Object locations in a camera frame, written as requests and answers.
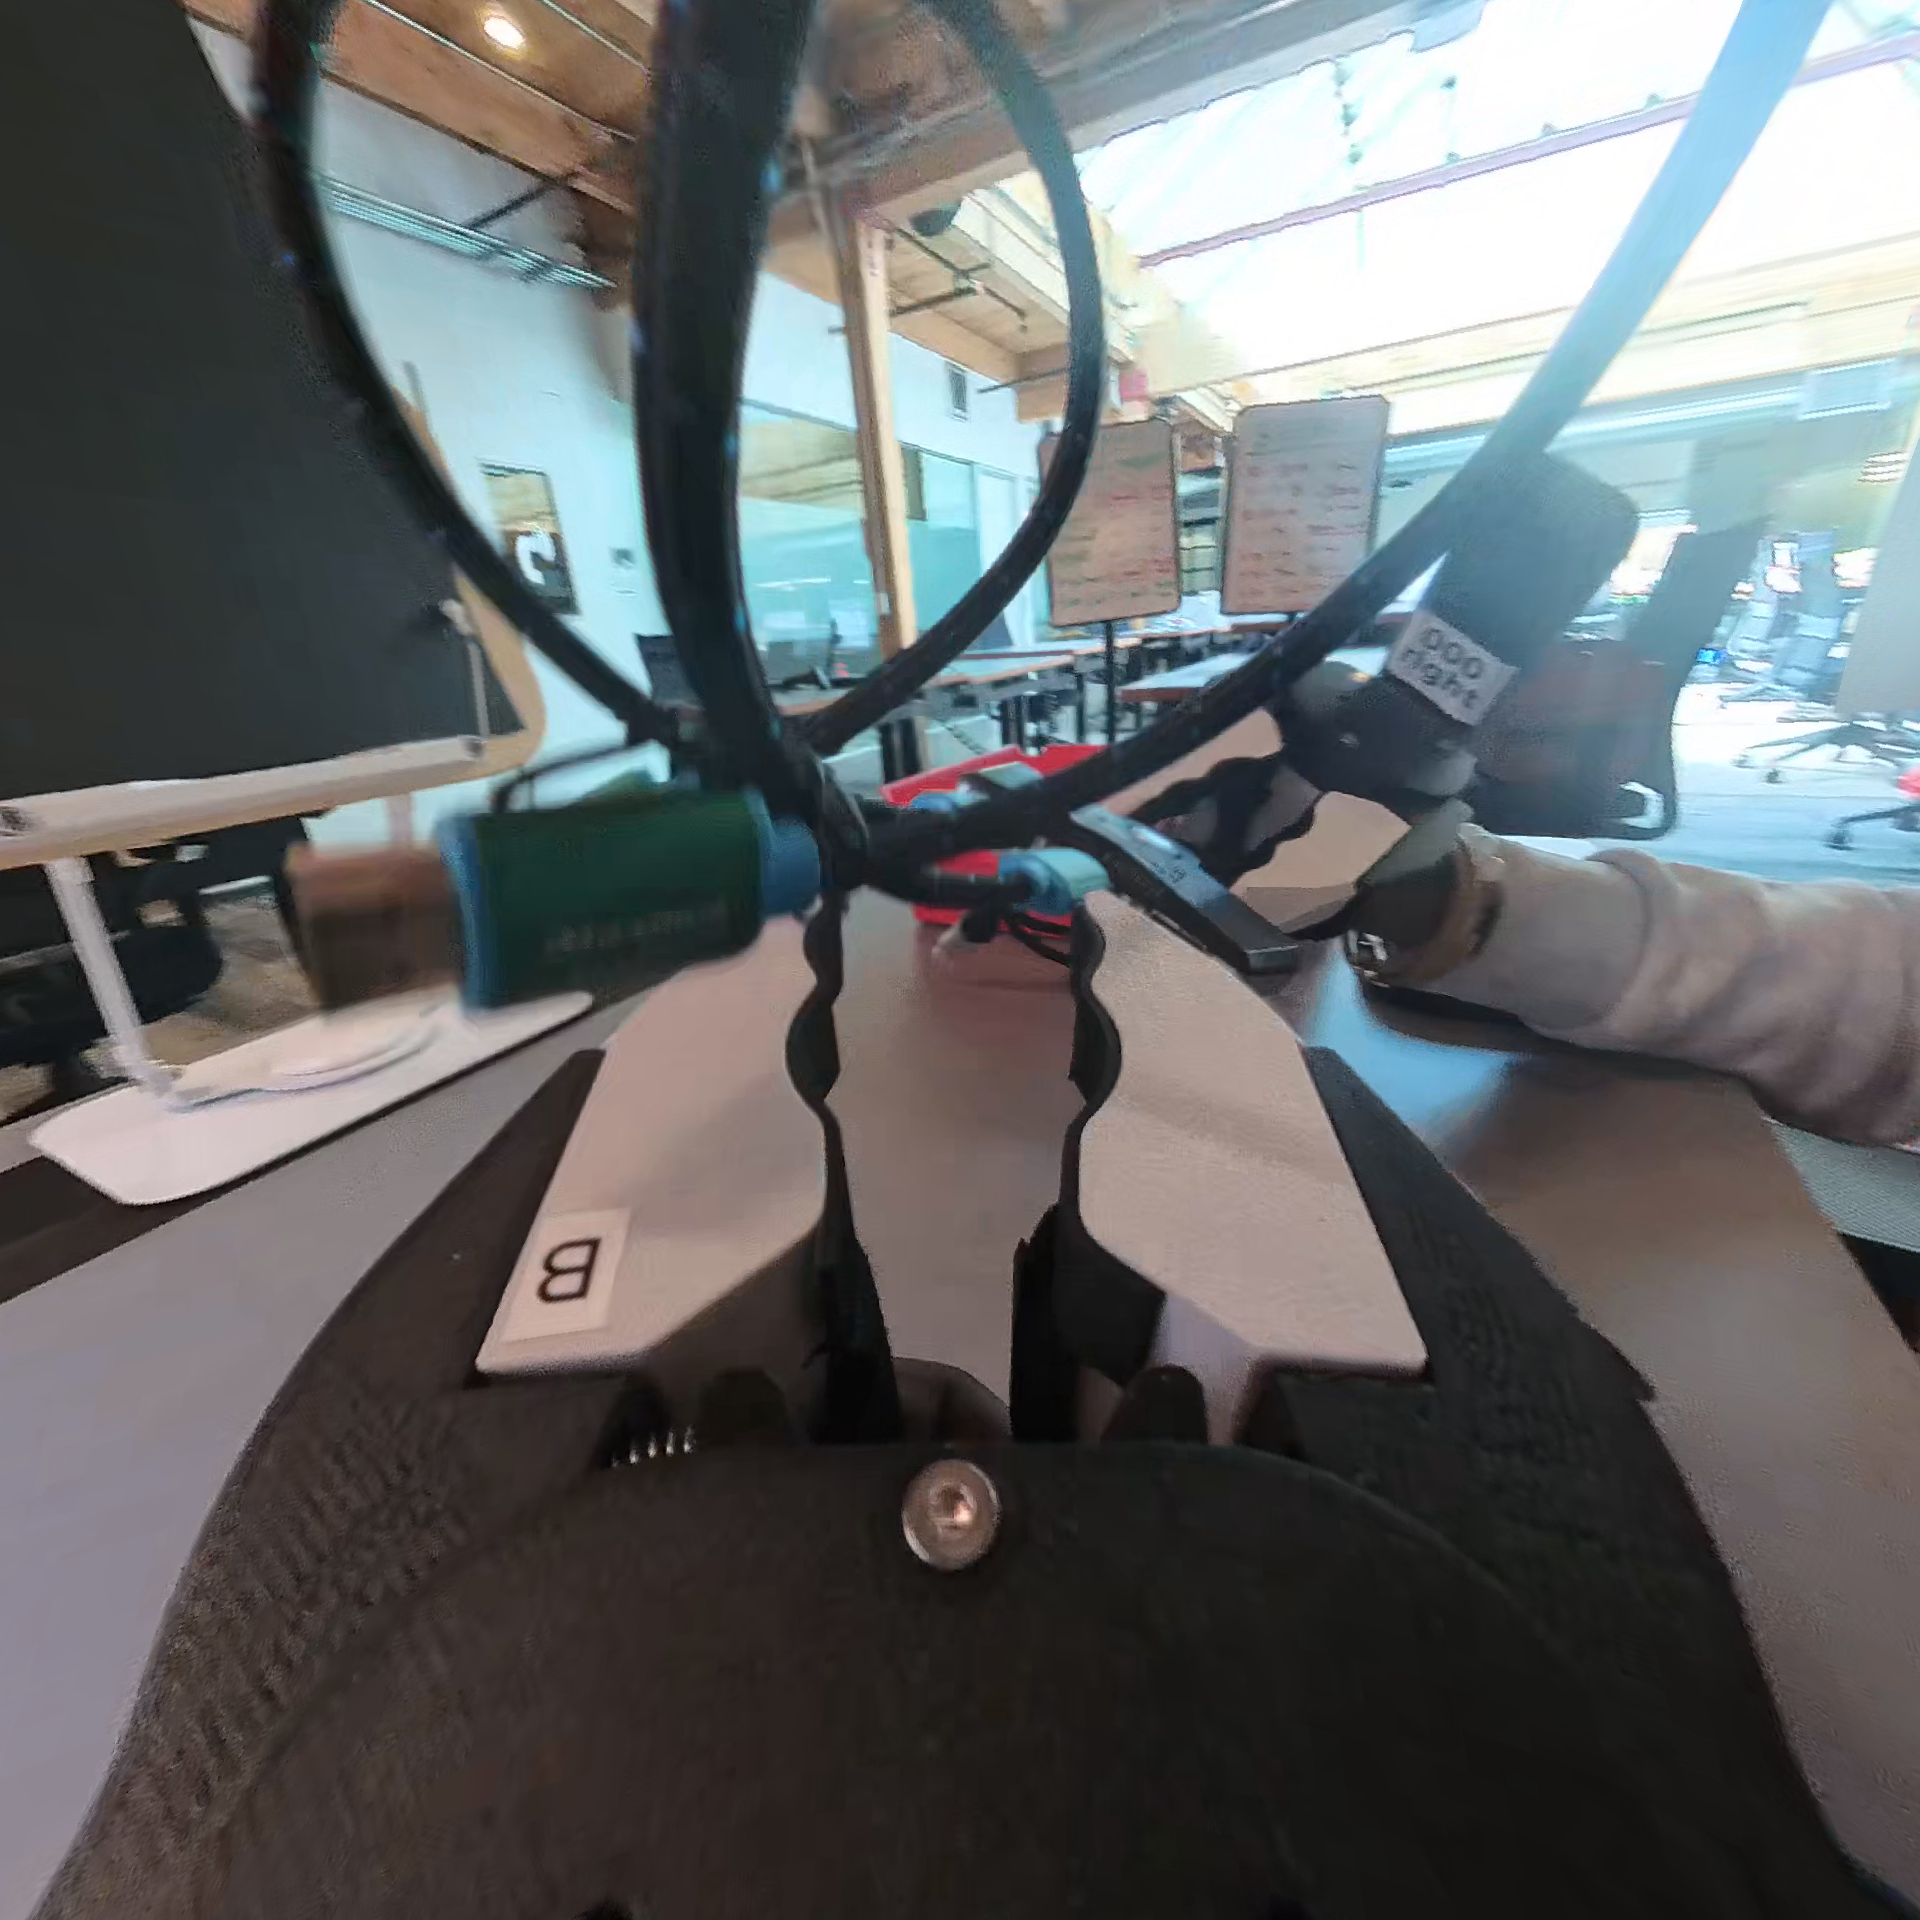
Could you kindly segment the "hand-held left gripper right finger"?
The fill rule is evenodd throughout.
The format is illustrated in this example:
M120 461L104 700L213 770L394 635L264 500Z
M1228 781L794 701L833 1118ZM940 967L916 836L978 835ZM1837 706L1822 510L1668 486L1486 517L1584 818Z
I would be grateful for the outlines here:
M1117 893L1072 914L1080 1110L1014 1267L1014 1428L1097 1428L1186 1374L1202 1428L1273 1378L1425 1384L1428 1348L1308 1046Z

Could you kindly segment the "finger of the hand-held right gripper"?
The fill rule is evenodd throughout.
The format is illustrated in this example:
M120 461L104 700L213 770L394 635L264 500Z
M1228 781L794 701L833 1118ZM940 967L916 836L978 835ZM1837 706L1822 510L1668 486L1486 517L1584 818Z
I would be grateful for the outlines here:
M1277 787L1245 824L1265 856L1241 875L1241 899L1294 939L1331 941L1365 874L1411 832L1411 822L1352 795Z
M1282 756L1229 756L1142 803L1142 824L1201 861L1257 861L1288 835Z

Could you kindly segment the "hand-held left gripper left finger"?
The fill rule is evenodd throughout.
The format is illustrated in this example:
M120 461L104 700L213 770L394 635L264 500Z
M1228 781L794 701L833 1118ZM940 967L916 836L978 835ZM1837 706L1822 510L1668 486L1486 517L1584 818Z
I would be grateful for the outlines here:
M764 1374L801 1427L901 1427L860 1240L834 1003L844 910L644 992L593 1079L475 1355L490 1383L634 1378L673 1427Z

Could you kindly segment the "black adapter with port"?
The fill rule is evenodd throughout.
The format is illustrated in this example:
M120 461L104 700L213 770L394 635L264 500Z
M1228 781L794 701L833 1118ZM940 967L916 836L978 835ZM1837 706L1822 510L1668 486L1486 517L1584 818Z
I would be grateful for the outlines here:
M1065 818L1058 838L1091 855L1110 891L1241 975L1280 978L1306 960L1306 944L1254 912L1193 848L1150 822L1081 806Z

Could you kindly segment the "person's right forearm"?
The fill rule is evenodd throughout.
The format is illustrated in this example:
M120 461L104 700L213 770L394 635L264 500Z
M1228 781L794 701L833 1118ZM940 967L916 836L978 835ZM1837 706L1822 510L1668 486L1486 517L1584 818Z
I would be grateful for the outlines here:
M1816 1136L1915 1148L1918 891L1504 838L1497 910L1433 989L1584 1048L1721 1072Z

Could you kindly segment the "person's right hand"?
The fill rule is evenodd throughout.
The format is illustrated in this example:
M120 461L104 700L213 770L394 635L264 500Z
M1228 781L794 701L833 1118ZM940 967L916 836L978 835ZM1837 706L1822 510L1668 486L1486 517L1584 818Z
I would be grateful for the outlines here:
M1507 853L1500 835L1464 824L1432 866L1363 887L1342 932L1361 980L1420 992L1467 967L1501 920Z

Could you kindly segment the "wooden top office desk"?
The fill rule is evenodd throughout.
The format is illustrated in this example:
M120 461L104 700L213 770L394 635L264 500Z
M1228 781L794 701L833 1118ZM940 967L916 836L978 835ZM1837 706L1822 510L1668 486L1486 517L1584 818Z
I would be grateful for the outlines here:
M877 743L881 781L930 772L930 734L949 736L960 755L1034 751L1049 700L1072 693L1074 678L1067 646L960 654L867 726Z
M1372 622L1357 627L1349 638L1331 646L1328 661L1363 667L1376 664L1386 656L1386 646L1393 642L1393 638L1400 635L1401 627L1408 619L1411 607L1388 607ZM1162 706L1176 706L1193 698L1193 693L1228 678L1268 642L1276 642L1282 652L1288 652L1294 627L1298 627L1298 622L1282 622L1273 629L1240 624L1229 630L1217 630L1214 639L1218 639L1218 645L1210 646L1204 656L1162 669L1157 675L1147 675L1139 680L1129 680L1125 687L1121 687L1121 710L1153 714Z

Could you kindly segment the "dark brown chair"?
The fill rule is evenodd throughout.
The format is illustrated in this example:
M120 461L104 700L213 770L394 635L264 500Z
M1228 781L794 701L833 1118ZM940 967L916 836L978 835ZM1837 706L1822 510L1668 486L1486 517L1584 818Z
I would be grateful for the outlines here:
M1648 843L1677 824L1674 710L1718 630L1765 517L1682 534L1614 638L1561 638L1504 698L1480 749L1477 824Z

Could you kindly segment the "whiteboard on stand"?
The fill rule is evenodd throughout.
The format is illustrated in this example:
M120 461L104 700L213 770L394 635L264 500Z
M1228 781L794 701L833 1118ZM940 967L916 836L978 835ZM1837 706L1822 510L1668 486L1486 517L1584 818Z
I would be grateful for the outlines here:
M1224 615L1313 613L1369 555L1388 419L1376 394L1240 412L1218 527Z
M1105 423L1094 432L1045 573L1056 630L1180 607L1177 439L1169 421Z

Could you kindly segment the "red plastic bin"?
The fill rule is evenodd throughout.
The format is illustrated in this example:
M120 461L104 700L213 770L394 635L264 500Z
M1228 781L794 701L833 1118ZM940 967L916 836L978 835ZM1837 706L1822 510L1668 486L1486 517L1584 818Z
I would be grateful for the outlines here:
M1034 776L1053 776L1067 772L1076 763L1091 760L1101 751L1105 747L1100 747L1092 740L1067 740L1052 744L1048 743L1035 749L996 747L995 751L984 751L978 756L960 758L942 767L926 770L921 774L886 781L881 787L881 795L899 808L949 812L953 806L981 799L985 790L977 776L987 776L998 767L1022 765L1030 770ZM998 856L1001 848L974 848L970 853L949 856L940 866L942 874L949 875L995 879ZM934 902L914 902L913 914L920 924L942 930L955 926L962 919L960 908Z

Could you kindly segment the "group of black office chairs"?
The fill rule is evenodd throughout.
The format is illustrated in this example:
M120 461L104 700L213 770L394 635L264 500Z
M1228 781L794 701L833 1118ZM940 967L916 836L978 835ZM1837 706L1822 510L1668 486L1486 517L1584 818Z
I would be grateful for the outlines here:
M1850 710L1840 683L1875 550L1833 531L1765 533L1701 645L1674 747L1688 803L1806 799L1848 851L1870 824L1915 832L1902 780L1915 710Z

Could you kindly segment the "wooden support post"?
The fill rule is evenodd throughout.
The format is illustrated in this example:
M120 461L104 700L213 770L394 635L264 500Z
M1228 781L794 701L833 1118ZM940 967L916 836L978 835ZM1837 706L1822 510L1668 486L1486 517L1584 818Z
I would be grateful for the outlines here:
M827 236L849 341L865 539L877 610L881 658L896 658L921 630L910 558L905 460L896 434L890 263L885 231L849 196L827 199Z

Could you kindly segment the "dark wall sign white icon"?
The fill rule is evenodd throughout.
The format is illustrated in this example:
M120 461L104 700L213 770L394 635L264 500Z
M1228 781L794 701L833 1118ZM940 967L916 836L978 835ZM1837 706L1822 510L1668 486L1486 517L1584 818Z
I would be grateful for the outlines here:
M481 472L504 558L542 606L576 618L581 604L549 472L513 464L481 464Z

